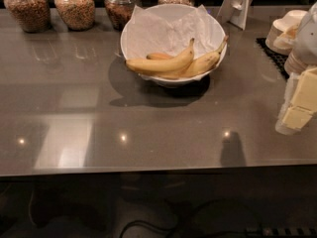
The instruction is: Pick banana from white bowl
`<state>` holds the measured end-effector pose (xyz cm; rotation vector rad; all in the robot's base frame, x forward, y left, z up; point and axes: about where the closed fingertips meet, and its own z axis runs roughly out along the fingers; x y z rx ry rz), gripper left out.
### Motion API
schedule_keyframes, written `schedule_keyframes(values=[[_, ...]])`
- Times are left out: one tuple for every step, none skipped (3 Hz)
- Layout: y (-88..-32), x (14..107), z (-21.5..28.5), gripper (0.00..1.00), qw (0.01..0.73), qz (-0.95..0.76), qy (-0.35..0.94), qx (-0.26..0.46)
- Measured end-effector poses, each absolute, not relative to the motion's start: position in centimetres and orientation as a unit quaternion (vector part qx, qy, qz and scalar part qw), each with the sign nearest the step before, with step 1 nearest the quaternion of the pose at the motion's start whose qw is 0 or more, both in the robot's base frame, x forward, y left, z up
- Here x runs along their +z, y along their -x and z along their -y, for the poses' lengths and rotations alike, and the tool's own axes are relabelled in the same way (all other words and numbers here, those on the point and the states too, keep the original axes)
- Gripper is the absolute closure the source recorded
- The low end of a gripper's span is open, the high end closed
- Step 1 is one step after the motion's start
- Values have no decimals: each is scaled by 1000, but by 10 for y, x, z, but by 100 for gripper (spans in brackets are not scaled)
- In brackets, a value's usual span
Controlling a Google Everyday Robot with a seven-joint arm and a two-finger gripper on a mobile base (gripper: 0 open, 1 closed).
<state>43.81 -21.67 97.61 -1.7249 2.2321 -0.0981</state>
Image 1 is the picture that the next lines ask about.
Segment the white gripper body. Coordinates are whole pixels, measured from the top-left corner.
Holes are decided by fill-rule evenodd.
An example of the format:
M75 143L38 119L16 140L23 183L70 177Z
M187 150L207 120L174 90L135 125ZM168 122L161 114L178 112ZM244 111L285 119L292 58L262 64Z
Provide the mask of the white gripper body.
M290 105L290 100L295 92L297 83L299 80L299 74L292 72L287 80L284 92L284 103L281 105L278 118L275 124L275 131L282 135L293 135L296 130L288 128L283 122L282 119L286 114L286 111Z

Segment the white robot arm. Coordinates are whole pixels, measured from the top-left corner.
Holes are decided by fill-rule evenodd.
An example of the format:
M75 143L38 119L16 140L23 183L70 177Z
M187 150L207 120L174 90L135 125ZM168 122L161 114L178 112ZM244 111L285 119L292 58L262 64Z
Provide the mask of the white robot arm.
M317 3L301 20L284 69L289 79L275 130L293 135L317 114Z

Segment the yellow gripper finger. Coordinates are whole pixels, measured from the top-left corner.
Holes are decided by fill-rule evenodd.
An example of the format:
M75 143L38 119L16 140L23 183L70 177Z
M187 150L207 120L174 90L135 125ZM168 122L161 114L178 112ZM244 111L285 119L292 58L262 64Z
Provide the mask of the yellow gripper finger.
M282 123L294 130L302 129L312 118L312 113L308 110L302 109L297 106L289 107L283 118Z
M310 66L301 73L291 105L311 113L317 112L317 67Z

